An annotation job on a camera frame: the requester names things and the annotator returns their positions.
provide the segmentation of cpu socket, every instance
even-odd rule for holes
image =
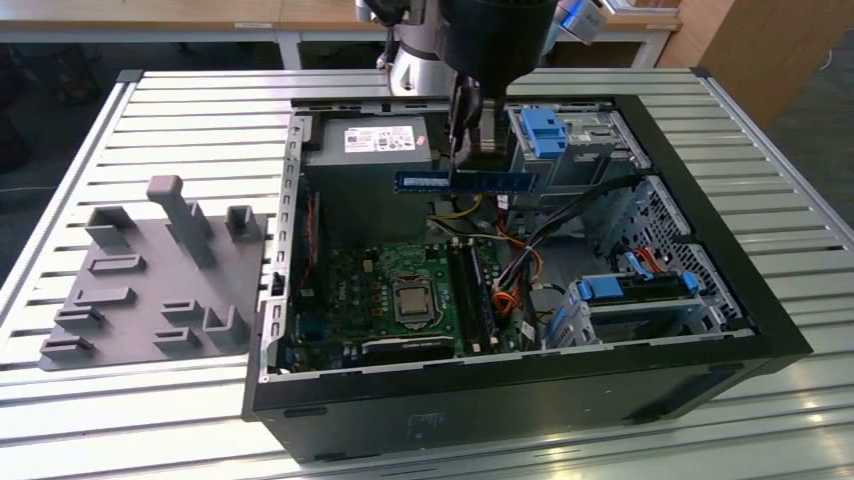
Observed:
[[[428,277],[396,277],[391,284],[395,321],[410,330],[420,330],[436,318],[432,281]]]

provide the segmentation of floor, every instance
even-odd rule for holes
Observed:
[[[105,89],[124,69],[280,68],[272,44],[192,44],[188,48],[111,44],[87,46],[85,54]],[[368,65],[354,63],[354,58],[370,61],[375,55],[375,45],[327,45],[306,52],[304,63],[314,68],[331,68],[344,62],[344,68],[366,68]],[[767,133],[831,206],[854,224],[854,32],[849,32],[833,56],[831,64],[815,73]],[[43,89],[31,85],[9,109],[32,158],[21,168],[0,175],[0,281],[12,268],[99,108],[97,102],[83,107],[59,105]],[[39,188],[19,190],[23,187]]]

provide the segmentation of motherboard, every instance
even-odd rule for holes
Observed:
[[[334,250],[326,267],[326,300],[303,309],[296,331],[296,361],[303,370],[384,364],[386,359],[459,357],[472,353],[467,341],[483,316],[460,315],[459,251],[448,243],[383,245]],[[484,286],[500,271],[492,242],[476,245],[478,274]],[[474,265],[466,265],[466,275]],[[502,348],[495,328],[486,333]]]

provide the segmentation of blue ram stick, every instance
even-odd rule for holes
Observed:
[[[514,172],[396,172],[396,193],[531,193],[536,185],[535,173]]]

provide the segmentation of blue latch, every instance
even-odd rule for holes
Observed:
[[[567,149],[566,124],[547,108],[523,108],[522,126],[536,158],[560,158]]]
[[[691,295],[697,295],[699,293],[699,282],[697,281],[697,276],[691,272],[685,272],[682,274],[682,281],[685,282],[685,287],[691,292]]]
[[[631,265],[631,268],[635,269],[635,272],[638,272],[638,275],[640,275],[646,280],[652,280],[655,275],[652,275],[650,271],[646,268],[643,268],[643,266],[640,265],[640,262],[638,261],[638,257],[635,257],[634,253],[631,252],[626,253],[626,260],[628,260],[628,265]]]
[[[619,298],[623,296],[623,289],[615,277],[586,278],[584,282],[590,285],[594,298]]]
[[[558,330],[558,327],[563,323],[564,319],[566,319],[566,308],[560,307],[560,310],[558,310],[558,313],[555,313],[555,318],[551,319],[551,322],[548,323],[548,327],[546,328],[546,335],[544,335],[546,338],[551,337],[551,335],[555,333],[555,330]]]
[[[592,290],[590,288],[590,284],[587,280],[582,280],[578,282],[578,293],[582,296],[582,300],[587,301],[592,298]]]

